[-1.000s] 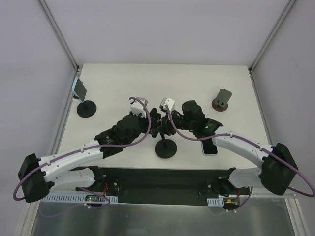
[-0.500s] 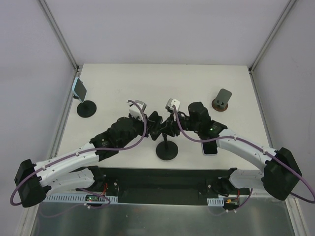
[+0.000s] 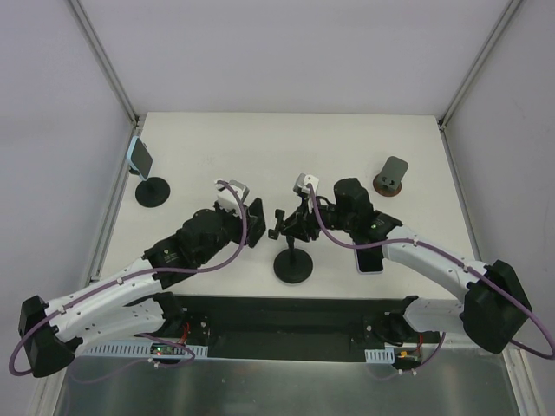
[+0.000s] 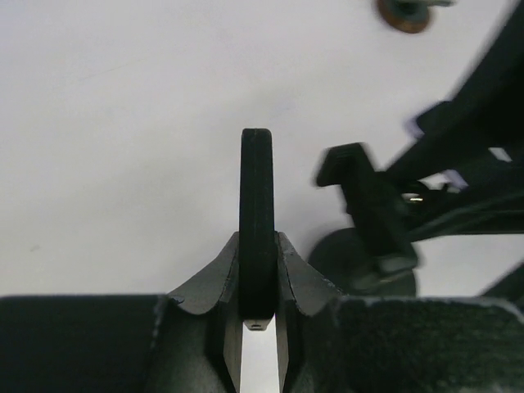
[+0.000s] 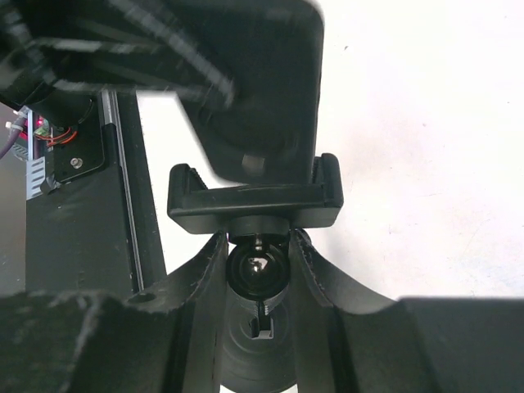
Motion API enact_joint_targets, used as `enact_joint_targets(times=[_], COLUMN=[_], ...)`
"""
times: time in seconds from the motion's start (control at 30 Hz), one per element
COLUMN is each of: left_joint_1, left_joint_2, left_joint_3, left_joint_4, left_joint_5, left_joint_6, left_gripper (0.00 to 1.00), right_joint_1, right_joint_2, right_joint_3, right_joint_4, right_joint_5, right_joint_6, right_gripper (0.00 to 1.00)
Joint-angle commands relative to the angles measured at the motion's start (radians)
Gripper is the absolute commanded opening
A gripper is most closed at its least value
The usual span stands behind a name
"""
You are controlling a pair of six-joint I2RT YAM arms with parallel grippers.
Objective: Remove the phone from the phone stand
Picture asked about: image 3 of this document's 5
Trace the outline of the black phone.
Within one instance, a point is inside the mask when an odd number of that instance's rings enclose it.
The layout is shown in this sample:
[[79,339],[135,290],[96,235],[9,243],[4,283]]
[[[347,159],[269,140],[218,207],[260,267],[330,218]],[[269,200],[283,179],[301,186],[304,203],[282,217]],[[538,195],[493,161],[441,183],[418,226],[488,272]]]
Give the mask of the black phone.
[[266,232],[264,206],[261,198],[255,198],[246,210],[247,239],[249,248],[254,248]]

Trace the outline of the black round phone stand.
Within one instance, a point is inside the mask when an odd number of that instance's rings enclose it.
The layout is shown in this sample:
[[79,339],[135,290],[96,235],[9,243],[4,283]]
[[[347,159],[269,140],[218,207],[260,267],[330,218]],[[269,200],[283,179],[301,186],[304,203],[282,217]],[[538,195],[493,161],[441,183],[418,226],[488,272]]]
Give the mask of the black round phone stand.
[[142,180],[135,188],[136,201],[143,207],[155,208],[164,204],[170,197],[171,187],[163,178],[148,173],[148,179]]

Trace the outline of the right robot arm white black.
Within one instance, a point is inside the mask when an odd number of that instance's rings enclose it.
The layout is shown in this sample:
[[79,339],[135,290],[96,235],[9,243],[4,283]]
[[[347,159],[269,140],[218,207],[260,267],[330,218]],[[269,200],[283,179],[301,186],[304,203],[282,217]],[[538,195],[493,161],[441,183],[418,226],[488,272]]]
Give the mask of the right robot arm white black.
[[398,341],[420,332],[462,333],[492,354],[501,353],[532,317],[532,306],[515,269],[467,259],[435,246],[397,218],[376,210],[356,178],[336,182],[336,200],[317,195],[318,178],[300,174],[293,191],[298,208],[285,220],[282,234],[311,242],[324,234],[353,250],[359,269],[380,272],[384,262],[405,266],[446,290],[450,299],[412,297],[384,325]]

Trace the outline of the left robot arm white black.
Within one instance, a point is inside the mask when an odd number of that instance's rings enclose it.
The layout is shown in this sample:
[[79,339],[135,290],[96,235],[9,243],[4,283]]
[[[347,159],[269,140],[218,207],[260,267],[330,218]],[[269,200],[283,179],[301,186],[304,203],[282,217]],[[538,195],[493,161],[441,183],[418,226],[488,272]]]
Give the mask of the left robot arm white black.
[[217,201],[111,277],[50,301],[39,295],[26,299],[10,372],[21,375],[15,365],[20,351],[29,363],[27,374],[43,378],[68,367],[88,348],[120,335],[159,331],[176,336],[184,318],[169,288],[223,269],[244,247],[255,247],[264,230],[261,198],[232,208]]

